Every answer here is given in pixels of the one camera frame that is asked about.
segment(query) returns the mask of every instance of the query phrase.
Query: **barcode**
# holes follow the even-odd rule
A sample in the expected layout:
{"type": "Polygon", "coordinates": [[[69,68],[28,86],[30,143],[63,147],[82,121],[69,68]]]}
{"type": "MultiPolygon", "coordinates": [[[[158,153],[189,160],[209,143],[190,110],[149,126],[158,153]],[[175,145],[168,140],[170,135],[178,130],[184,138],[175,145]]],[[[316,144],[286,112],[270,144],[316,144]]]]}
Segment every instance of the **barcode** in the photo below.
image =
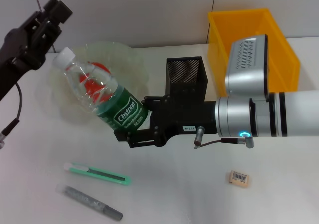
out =
{"type": "Polygon", "coordinates": [[[245,174],[241,174],[241,173],[237,173],[237,172],[233,173],[233,179],[235,179],[235,180],[240,180],[241,182],[244,183],[246,181],[246,178],[247,178],[247,175],[245,175],[245,174]]]}

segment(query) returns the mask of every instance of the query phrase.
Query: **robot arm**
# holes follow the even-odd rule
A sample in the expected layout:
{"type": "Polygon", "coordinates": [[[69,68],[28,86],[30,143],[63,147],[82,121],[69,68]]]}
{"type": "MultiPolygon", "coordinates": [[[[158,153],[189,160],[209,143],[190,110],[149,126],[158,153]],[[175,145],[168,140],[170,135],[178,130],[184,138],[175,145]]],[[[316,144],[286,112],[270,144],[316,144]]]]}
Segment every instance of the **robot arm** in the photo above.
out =
{"type": "Polygon", "coordinates": [[[39,69],[45,54],[61,34],[72,11],[61,1],[50,0],[44,12],[35,12],[21,27],[11,30],[0,50],[0,101],[29,70],[39,69]]]}
{"type": "Polygon", "coordinates": [[[220,142],[254,147],[253,137],[319,135],[319,91],[268,91],[268,39],[259,35],[232,45],[225,79],[227,97],[188,104],[172,95],[145,97],[152,111],[150,128],[136,133],[115,131],[118,141],[131,148],[164,146],[179,134],[218,133],[220,142]]]}

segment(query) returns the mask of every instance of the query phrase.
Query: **white bottle cap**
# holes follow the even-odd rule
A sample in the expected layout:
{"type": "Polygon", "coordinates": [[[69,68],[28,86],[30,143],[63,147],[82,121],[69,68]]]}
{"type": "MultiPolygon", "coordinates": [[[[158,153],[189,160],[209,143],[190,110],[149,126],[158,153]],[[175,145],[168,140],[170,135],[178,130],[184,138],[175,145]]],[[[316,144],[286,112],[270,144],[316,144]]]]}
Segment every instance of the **white bottle cap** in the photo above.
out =
{"type": "Polygon", "coordinates": [[[52,61],[52,65],[65,70],[70,62],[74,59],[75,54],[71,49],[65,47],[52,61]]]}

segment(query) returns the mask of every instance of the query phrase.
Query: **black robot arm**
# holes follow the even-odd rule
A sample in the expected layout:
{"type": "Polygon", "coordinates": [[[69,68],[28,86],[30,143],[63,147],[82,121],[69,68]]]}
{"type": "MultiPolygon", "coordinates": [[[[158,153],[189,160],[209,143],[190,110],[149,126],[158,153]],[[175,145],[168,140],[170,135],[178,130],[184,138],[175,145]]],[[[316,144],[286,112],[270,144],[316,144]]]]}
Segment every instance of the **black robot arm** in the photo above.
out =
{"type": "Polygon", "coordinates": [[[63,2],[50,0],[44,12],[35,12],[8,33],[0,50],[0,101],[27,71],[43,65],[45,54],[61,34],[59,24],[71,14],[63,2]]]}

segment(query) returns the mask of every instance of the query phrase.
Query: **green utility knife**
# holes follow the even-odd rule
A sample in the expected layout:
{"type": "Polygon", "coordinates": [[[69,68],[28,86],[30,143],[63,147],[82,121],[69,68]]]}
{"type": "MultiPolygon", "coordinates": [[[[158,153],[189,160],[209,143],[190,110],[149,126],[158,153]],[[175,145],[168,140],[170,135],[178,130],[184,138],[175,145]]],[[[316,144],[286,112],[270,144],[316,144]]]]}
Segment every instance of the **green utility knife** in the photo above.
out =
{"type": "Polygon", "coordinates": [[[131,183],[131,179],[127,176],[111,173],[102,169],[86,167],[78,163],[65,163],[64,170],[123,185],[129,185],[131,183]]]}

